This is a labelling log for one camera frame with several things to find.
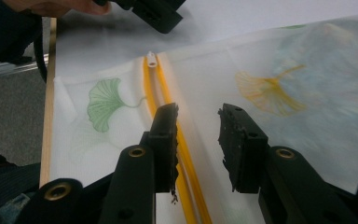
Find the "black clamp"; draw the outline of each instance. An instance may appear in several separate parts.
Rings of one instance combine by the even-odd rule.
[[[259,193],[266,223],[358,223],[355,195],[330,185],[289,147],[270,147],[252,118],[235,105],[219,110],[219,144],[240,193]]]
[[[182,17],[176,10],[185,0],[109,0],[116,2],[124,10],[130,10],[150,26],[163,34],[169,33]],[[94,0],[104,6],[107,0]]]

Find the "yellow ginkgo leaf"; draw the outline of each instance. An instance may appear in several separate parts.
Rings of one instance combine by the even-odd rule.
[[[291,98],[281,87],[280,79],[300,68],[300,65],[288,69],[276,77],[251,77],[245,72],[235,76],[241,95],[251,101],[257,108],[279,116],[289,116],[306,108],[305,105]]]

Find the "gray floor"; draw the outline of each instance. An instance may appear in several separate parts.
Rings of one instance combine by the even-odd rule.
[[[49,19],[44,19],[48,53]],[[25,51],[34,56],[32,45]],[[40,161],[45,88],[39,71],[6,71],[0,75],[0,154],[18,165]]]

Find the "wooden edge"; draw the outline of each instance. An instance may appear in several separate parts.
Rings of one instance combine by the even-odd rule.
[[[48,80],[46,83],[45,118],[43,126],[42,159],[40,167],[40,187],[49,182],[51,140],[54,114],[54,77],[57,19],[50,19],[50,41],[48,51]]]

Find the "drawing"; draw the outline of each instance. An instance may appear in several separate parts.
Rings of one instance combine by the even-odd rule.
[[[89,120],[97,132],[106,133],[109,130],[108,120],[117,109],[122,106],[136,108],[144,99],[143,97],[138,105],[126,105],[118,93],[120,81],[120,78],[99,81],[89,92],[87,112]]]
[[[298,28],[303,28],[305,27],[305,24],[300,24],[300,25],[292,25],[292,26],[283,26],[283,29],[298,29]]]
[[[77,124],[72,137],[69,158],[73,163],[80,163],[88,150],[98,144],[108,142],[108,133],[95,132],[92,123],[87,119],[82,119]]]
[[[279,116],[289,116],[305,109],[306,106],[291,98],[282,89],[280,79],[303,67],[305,65],[293,67],[276,77],[251,77],[245,72],[239,72],[236,74],[235,80],[241,95],[257,108]]]

